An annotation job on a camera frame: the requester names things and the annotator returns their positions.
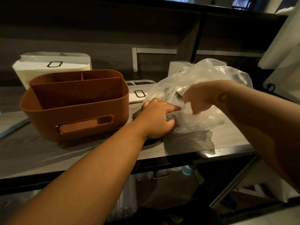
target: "handle cutout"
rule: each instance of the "handle cutout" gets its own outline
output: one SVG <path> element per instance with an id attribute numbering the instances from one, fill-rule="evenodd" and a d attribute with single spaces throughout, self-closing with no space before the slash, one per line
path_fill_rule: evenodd
<path id="1" fill-rule="evenodd" d="M 106 116 L 101 116 L 89 120 L 57 125 L 56 128 L 59 133 L 67 134 L 67 133 L 78 132 L 90 128 L 96 128 L 103 125 L 110 125 L 114 123 L 114 120 L 115 118 L 113 115 L 106 115 Z"/>

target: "storage organizer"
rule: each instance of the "storage organizer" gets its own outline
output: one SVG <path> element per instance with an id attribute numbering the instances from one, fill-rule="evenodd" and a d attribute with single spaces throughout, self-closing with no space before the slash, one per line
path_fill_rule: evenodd
<path id="1" fill-rule="evenodd" d="M 29 85 L 20 107 L 49 141 L 109 132 L 128 121 L 129 89 L 118 71 L 56 72 Z"/>

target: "white storage box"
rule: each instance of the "white storage box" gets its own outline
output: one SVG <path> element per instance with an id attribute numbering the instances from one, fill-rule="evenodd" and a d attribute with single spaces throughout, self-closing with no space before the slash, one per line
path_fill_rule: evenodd
<path id="1" fill-rule="evenodd" d="M 33 78 L 53 72 L 92 70 L 91 57 L 81 53 L 31 52 L 21 55 L 13 69 L 26 89 Z"/>

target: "brown plastic organizer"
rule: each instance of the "brown plastic organizer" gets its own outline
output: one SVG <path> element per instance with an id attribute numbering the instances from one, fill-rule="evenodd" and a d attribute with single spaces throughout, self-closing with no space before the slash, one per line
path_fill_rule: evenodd
<path id="1" fill-rule="evenodd" d="M 29 85 L 20 107 L 49 141 L 109 132 L 128 121 L 129 88 L 118 71 L 56 72 Z"/>

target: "person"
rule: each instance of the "person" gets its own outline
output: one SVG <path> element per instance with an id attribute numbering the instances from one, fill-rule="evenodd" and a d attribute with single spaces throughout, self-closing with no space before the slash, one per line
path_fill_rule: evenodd
<path id="1" fill-rule="evenodd" d="M 217 106 L 262 159 L 300 193 L 300 105 L 217 80 L 183 95 L 193 113 Z M 154 98 L 137 118 L 88 153 L 28 202 L 7 225 L 101 224 L 116 204 L 147 139 L 172 130 L 166 114 L 181 108 Z"/>

